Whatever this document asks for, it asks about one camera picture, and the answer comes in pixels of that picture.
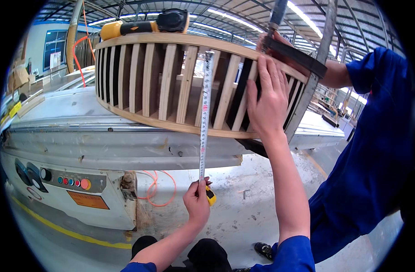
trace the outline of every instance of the person in blue uniform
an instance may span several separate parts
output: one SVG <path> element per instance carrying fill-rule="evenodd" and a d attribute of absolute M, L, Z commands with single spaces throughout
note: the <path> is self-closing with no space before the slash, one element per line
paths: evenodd
<path fill-rule="evenodd" d="M 270 159 L 280 236 L 270 254 L 273 264 L 235 271 L 314 271 L 309 240 L 309 205 L 283 132 L 289 97 L 287 78 L 280 66 L 265 56 L 258 60 L 258 71 L 261 97 L 258 101 L 256 84 L 249 80 L 248 115 Z M 140 237 L 132 247 L 130 263 L 122 271 L 190 271 L 186 267 L 172 267 L 171 263 L 193 242 L 209 219 L 210 207 L 205 189 L 207 180 L 193 182 L 183 196 L 188 221 L 160 241 L 152 236 Z M 189 251 L 188 259 L 197 272 L 232 271 L 226 251 L 212 239 L 201 239 Z"/>
<path fill-rule="evenodd" d="M 278 33 L 275 39 L 292 46 Z M 291 60 L 268 53 L 309 75 Z M 403 191 L 415 168 L 415 88 L 407 60 L 389 49 L 376 48 L 361 61 L 343 64 L 327 60 L 325 65 L 328 69 L 321 84 L 353 86 L 356 93 L 370 96 L 353 138 L 327 180 L 309 199 L 315 263 L 368 234 L 400 208 L 402 216 Z M 271 250 L 266 244 L 259 247 L 263 254 Z"/>

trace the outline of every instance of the orange sticker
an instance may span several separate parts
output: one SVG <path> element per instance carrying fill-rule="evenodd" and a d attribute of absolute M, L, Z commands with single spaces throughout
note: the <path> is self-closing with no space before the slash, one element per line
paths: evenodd
<path fill-rule="evenodd" d="M 82 194 L 72 191 L 67 191 L 67 193 L 69 193 L 71 198 L 73 198 L 73 200 L 78 205 L 109 210 L 108 205 L 105 203 L 105 201 L 103 201 L 103 198 L 99 195 Z"/>

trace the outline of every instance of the person's left hand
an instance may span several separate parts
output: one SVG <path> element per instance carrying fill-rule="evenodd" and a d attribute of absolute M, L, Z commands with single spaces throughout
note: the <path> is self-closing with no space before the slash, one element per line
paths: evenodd
<path fill-rule="evenodd" d="M 206 197 L 206 182 L 209 177 L 204 180 L 191 183 L 188 191 L 183 195 L 183 203 L 188 210 L 190 224 L 202 229 L 210 215 L 210 206 Z"/>

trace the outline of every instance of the shoe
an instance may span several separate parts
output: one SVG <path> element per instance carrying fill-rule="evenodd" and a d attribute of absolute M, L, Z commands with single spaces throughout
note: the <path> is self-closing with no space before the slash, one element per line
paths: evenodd
<path fill-rule="evenodd" d="M 258 252 L 259 254 L 265 256 L 268 260 L 273 261 L 272 260 L 272 247 L 270 245 L 257 242 L 254 245 L 254 250 Z"/>
<path fill-rule="evenodd" d="M 250 271 L 251 267 L 249 268 L 238 268 L 238 269 L 233 269 L 232 272 L 248 272 Z"/>

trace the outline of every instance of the floor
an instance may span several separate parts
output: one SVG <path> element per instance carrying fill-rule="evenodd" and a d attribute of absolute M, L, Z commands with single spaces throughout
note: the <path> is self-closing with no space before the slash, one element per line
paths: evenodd
<path fill-rule="evenodd" d="M 347 142 L 336 146 L 292 153 L 308 198 L 333 169 L 335 161 Z M 48 271 L 119 271 L 130 259 L 130 245 L 143 235 L 161 239 L 187 220 L 182 195 L 189 184 L 197 180 L 198 170 L 169 171 L 177 181 L 177 194 L 166 207 L 153 207 L 139 200 L 138 231 L 110 230 L 87 226 L 63 212 L 37 201 L 31 201 L 7 186 L 12 210 L 26 241 Z M 205 229 L 174 262 L 182 261 L 200 238 L 217 240 L 227 251 L 232 268 L 268 264 L 252 247 L 255 242 L 273 244 L 278 239 L 278 224 L 274 208 L 272 171 L 269 160 L 258 155 L 244 155 L 241 166 L 207 169 L 213 181 L 217 202 L 212 207 Z M 154 203 L 165 203 L 172 194 L 172 182 L 159 173 Z M 138 192 L 145 194 L 151 180 L 138 176 Z M 248 190 L 246 198 L 241 191 Z M 362 236 L 335 256 L 316 264 L 316 271 L 373 271 L 395 240 L 402 221 L 398 213 L 385 218 L 366 236 Z M 95 241 L 119 247 L 100 245 Z"/>

